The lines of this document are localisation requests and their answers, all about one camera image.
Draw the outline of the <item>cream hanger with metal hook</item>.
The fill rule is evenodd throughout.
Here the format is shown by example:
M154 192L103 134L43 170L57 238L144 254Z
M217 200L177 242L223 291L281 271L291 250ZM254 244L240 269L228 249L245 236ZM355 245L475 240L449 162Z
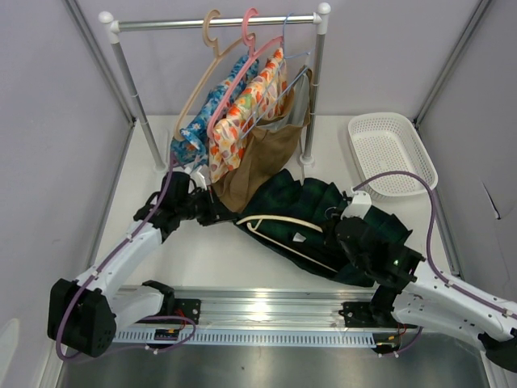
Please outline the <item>cream hanger with metal hook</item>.
M251 214L240 217L235 226L313 275L331 279L343 264L340 254L325 244L323 229L299 217Z

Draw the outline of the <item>dark green plaid skirt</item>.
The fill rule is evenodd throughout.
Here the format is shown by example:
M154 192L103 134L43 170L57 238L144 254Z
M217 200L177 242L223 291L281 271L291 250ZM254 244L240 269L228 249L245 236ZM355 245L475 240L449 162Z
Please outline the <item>dark green plaid skirt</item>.
M335 217L342 219L336 213L341 213L346 206L347 200L334 183L314 178L301 182L284 169L259 187L239 218L251 214L287 215L310 221L322 228ZM370 208L364 220L378 229L388 239L388 244L403 245L412 233L395 215L375 206ZM343 264L336 276L325 279L367 288L374 285L374 280L355 268L342 251L332 248L340 254Z

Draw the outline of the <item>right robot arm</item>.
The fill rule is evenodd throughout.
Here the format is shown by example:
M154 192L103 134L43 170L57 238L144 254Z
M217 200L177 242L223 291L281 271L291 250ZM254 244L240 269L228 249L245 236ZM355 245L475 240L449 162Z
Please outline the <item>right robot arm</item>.
M431 265L429 259L387 238L358 217L330 232L351 264L378 287L369 302L345 302L348 326L407 325L470 344L497 366L516 371L516 304L495 297Z

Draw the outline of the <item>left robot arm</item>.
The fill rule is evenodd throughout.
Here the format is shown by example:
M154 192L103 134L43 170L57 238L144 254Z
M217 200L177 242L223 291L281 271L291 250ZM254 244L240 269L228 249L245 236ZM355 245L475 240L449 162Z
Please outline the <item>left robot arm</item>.
M168 285L148 280L123 297L117 293L183 221L212 226L236 219L211 187L201 187L188 173L168 171L115 247L75 279L60 279L51 288L47 334L58 357L70 359L63 347L78 355L102 356L119 331L140 321L195 325L189 316L174 315L174 289Z

